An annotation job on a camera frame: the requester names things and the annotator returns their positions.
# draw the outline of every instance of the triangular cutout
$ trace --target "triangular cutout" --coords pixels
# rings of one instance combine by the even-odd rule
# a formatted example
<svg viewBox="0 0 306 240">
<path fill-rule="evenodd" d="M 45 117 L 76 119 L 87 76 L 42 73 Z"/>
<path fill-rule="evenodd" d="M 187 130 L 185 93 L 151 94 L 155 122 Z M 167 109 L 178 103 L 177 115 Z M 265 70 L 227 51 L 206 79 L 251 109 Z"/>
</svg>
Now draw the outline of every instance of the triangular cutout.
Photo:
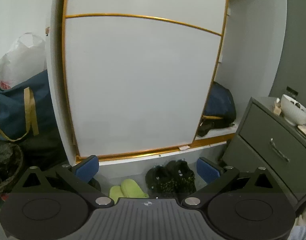
<svg viewBox="0 0 306 240">
<path fill-rule="evenodd" d="M 35 173 L 31 173 L 25 181 L 23 187 L 32 187 L 40 185 L 40 180 Z"/>
<path fill-rule="evenodd" d="M 273 188 L 272 184 L 269 182 L 265 174 L 259 175 L 259 177 L 257 178 L 257 181 L 255 182 L 255 186 Z"/>
</svg>

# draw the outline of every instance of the gray ribbed plate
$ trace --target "gray ribbed plate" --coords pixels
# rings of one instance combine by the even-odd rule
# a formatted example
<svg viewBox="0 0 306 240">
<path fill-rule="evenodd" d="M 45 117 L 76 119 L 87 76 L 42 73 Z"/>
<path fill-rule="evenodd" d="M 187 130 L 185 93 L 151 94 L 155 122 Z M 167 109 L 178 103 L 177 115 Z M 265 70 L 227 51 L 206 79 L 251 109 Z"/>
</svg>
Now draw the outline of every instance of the gray ribbed plate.
<svg viewBox="0 0 306 240">
<path fill-rule="evenodd" d="M 63 240 L 224 240 L 196 210 L 175 199 L 121 198 L 111 208 L 95 210 L 89 220 Z"/>
</svg>

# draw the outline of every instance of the gold door frame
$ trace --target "gold door frame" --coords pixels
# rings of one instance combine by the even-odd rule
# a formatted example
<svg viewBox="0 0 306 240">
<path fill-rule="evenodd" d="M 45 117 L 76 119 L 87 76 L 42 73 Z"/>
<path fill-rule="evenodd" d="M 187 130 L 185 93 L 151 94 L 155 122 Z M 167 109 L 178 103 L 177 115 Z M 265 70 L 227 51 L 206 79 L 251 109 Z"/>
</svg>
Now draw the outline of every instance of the gold door frame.
<svg viewBox="0 0 306 240">
<path fill-rule="evenodd" d="M 205 99 L 205 104 L 203 108 L 203 112 L 207 103 L 207 98 L 210 92 L 211 85 L 214 81 L 216 69 L 219 63 L 219 58 L 220 58 L 220 53 L 222 49 L 222 44 L 223 44 L 223 38 L 224 38 L 224 31 L 225 31 L 225 25 L 226 25 L 226 18 L 227 18 L 227 11 L 228 11 L 228 6 L 229 6 L 229 0 L 226 0 L 225 2 L 225 10 L 224 10 L 224 19 L 223 19 L 223 26 L 222 26 L 222 33 L 217 33 L 199 26 L 191 25 L 188 23 L 184 22 L 179 22 L 179 21 L 174 21 L 166 18 L 161 18 L 161 17 L 155 17 L 155 16 L 146 16 L 146 15 L 133 15 L 133 14 L 120 14 L 120 13 L 87 13 L 87 14 L 75 14 L 75 15 L 66 15 L 66 10 L 67 10 L 67 0 L 64 0 L 64 6 L 63 6 L 63 17 L 62 17 L 62 64 L 63 64 L 63 76 L 64 76 L 64 89 L 65 89 L 65 97 L 66 97 L 66 103 L 67 103 L 67 108 L 69 111 L 69 121 L 70 125 L 72 128 L 72 142 L 73 145 L 75 146 L 76 150 L 76 161 L 79 162 L 82 159 L 85 159 L 86 157 L 81 157 L 79 150 L 78 150 L 78 145 L 76 142 L 76 137 L 75 137 L 75 131 L 73 127 L 73 121 L 72 121 L 72 116 L 71 116 L 71 109 L 70 109 L 70 104 L 69 104 L 69 99 L 68 99 L 68 90 L 67 90 L 67 79 L 66 79 L 66 65 L 65 65 L 65 21 L 66 19 L 69 18 L 78 18 L 78 17 L 105 17 L 105 16 L 114 16 L 114 17 L 134 17 L 134 18 L 144 18 L 144 19 L 151 19 L 151 20 L 157 20 L 157 21 L 164 21 L 164 22 L 170 22 L 174 24 L 179 24 L 179 25 L 184 25 L 187 27 L 195 28 L 198 30 L 206 31 L 209 33 L 212 33 L 214 35 L 220 36 L 220 44 L 219 44 L 219 50 L 216 58 L 216 63 L 215 67 L 213 70 L 213 76 L 211 79 L 211 84 L 209 86 L 209 90 L 207 93 L 207 97 Z M 201 139 L 201 140 L 195 140 L 197 136 L 197 129 L 195 132 L 195 136 L 193 139 L 193 142 L 189 144 L 191 148 L 196 148 L 196 147 L 201 147 L 201 146 L 206 146 L 214 143 L 220 143 L 227 141 L 228 139 L 231 139 L 234 135 L 234 133 L 228 134 L 228 135 L 222 135 L 222 136 L 217 136 L 217 137 L 212 137 L 212 138 L 206 138 L 206 139 Z M 127 158 L 136 158 L 136 157 L 144 157 L 144 156 L 151 156 L 151 155 L 157 155 L 157 154 L 163 154 L 163 153 L 170 153 L 170 152 L 176 152 L 179 151 L 179 147 L 181 146 L 186 146 L 185 145 L 178 145 L 178 146 L 172 146 L 172 147 L 167 147 L 167 148 L 162 148 L 162 149 L 151 149 L 151 150 L 144 150 L 144 151 L 138 151 L 138 152 L 130 152 L 130 153 L 122 153 L 122 154 L 110 154 L 110 155 L 102 155 L 98 156 L 98 159 L 100 161 L 108 161 L 108 160 L 118 160 L 118 159 L 127 159 Z"/>
</svg>

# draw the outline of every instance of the blue gripper pad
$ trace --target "blue gripper pad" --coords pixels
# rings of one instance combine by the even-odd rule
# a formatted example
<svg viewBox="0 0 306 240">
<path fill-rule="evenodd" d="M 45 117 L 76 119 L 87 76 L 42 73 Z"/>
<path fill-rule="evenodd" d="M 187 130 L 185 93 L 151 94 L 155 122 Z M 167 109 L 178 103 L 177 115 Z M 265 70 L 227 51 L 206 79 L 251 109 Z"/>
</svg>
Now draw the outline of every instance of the blue gripper pad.
<svg viewBox="0 0 306 240">
<path fill-rule="evenodd" d="M 73 168 L 75 168 L 74 174 L 84 182 L 88 183 L 91 178 L 94 177 L 96 173 L 98 173 L 99 163 L 98 158 L 96 156 L 88 157 L 81 163 L 78 163 Z"/>
<path fill-rule="evenodd" d="M 196 162 L 197 174 L 207 183 L 211 183 L 220 176 L 220 172 L 206 163 L 205 161 L 198 159 Z"/>
</svg>

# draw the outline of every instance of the blue tote bag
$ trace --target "blue tote bag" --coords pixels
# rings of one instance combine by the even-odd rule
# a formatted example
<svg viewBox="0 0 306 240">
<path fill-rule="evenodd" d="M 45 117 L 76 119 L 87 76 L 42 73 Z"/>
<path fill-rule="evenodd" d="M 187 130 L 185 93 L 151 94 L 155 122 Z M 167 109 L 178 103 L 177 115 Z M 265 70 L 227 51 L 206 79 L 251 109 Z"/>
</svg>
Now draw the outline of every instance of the blue tote bag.
<svg viewBox="0 0 306 240">
<path fill-rule="evenodd" d="M 19 141 L 56 127 L 47 70 L 0 90 L 0 140 Z"/>
</svg>

